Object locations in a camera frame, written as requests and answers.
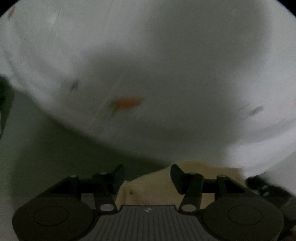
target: orange stain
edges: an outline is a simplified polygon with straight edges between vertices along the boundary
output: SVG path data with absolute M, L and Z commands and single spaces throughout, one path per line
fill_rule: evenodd
M 115 110 L 129 110 L 139 106 L 144 98 L 138 96 L 121 97 L 112 106 Z
M 12 8 L 11 8 L 11 10 L 9 11 L 9 13 L 8 13 L 8 19 L 10 19 L 11 17 L 12 17 L 12 15 L 13 15 L 13 13 L 15 12 L 15 6 L 13 6 Z

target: white fabric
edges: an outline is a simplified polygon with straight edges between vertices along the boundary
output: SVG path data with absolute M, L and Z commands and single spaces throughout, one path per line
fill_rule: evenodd
M 254 175 L 296 150 L 295 39 L 275 0 L 21 0 L 0 73 L 105 144 Z

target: beige object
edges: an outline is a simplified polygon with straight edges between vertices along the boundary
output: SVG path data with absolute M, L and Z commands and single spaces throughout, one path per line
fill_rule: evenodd
M 240 169 L 217 168 L 200 164 L 195 161 L 178 163 L 184 172 L 196 172 L 204 178 L 215 179 L 217 175 L 224 174 L 233 180 L 244 184 Z M 184 195 L 178 194 L 170 179 L 170 167 L 160 171 L 141 176 L 131 182 L 124 182 L 115 201 L 116 206 L 121 205 L 170 205 L 177 208 Z M 203 194 L 201 208 L 205 208 L 214 201 L 214 194 Z

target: gray surface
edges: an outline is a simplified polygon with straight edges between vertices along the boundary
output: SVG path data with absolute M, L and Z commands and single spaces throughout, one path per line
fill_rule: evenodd
M 15 240 L 12 214 L 30 198 L 66 176 L 91 177 L 118 164 L 126 166 L 129 180 L 162 168 L 78 135 L 16 92 L 0 140 L 0 240 Z
M 179 214 L 174 206 L 123 206 L 103 216 L 81 241 L 217 241 L 194 216 Z

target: dark mark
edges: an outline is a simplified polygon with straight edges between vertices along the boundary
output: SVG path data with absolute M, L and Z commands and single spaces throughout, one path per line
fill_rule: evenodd
M 241 111 L 243 108 L 246 108 L 246 107 L 247 107 L 248 105 L 250 105 L 250 104 L 251 104 L 251 103 L 249 103 L 249 104 L 243 106 L 242 108 L 239 109 L 239 111 Z
M 253 115 L 258 114 L 259 112 L 261 112 L 261 111 L 263 111 L 263 110 L 264 110 L 264 106 L 263 106 L 263 105 L 258 106 L 256 109 L 254 109 L 254 110 L 252 110 L 251 112 L 249 112 L 249 115 L 248 115 L 245 119 L 247 119 L 247 118 L 249 118 L 249 117 L 251 117 L 251 116 L 253 116 Z
M 71 91 L 74 90 L 74 89 L 77 89 L 78 84 L 79 84 L 79 80 L 75 80 L 75 82 L 73 83 L 73 85 L 71 87 Z
M 8 15 L 7 15 L 7 18 L 10 19 L 10 18 L 12 17 L 12 15 L 13 15 L 14 12 L 15 12 L 15 6 L 13 6 L 13 7 L 10 9 L 10 11 L 9 11 L 9 13 L 8 13 Z

